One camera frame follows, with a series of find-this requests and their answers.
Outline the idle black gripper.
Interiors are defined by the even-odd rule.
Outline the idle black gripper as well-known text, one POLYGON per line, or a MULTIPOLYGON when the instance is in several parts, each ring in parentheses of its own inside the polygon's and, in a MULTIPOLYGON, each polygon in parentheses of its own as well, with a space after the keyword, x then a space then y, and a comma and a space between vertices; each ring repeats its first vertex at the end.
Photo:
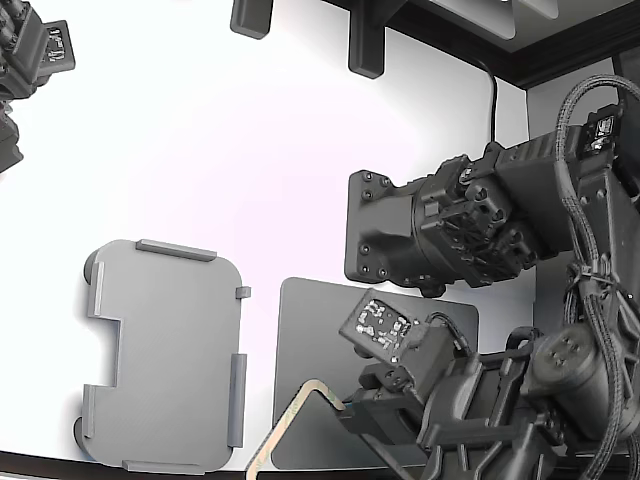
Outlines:
MULTIPOLYGON (((1 2, 1 100, 29 98, 36 89, 48 33, 28 1, 1 2)), ((0 172, 23 160, 19 130, 8 116, 1 116, 0 172)))

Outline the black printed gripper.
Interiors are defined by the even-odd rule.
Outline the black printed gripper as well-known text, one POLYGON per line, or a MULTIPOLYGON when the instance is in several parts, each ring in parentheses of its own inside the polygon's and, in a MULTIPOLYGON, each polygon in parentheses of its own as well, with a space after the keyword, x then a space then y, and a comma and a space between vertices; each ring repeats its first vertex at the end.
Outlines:
POLYGON ((520 394, 539 336, 520 327, 505 351, 454 360, 427 401, 419 434, 414 380, 400 365, 367 365, 358 377, 364 392, 349 397, 336 417, 352 434, 418 434, 428 454, 423 479, 543 479, 541 417, 520 394))

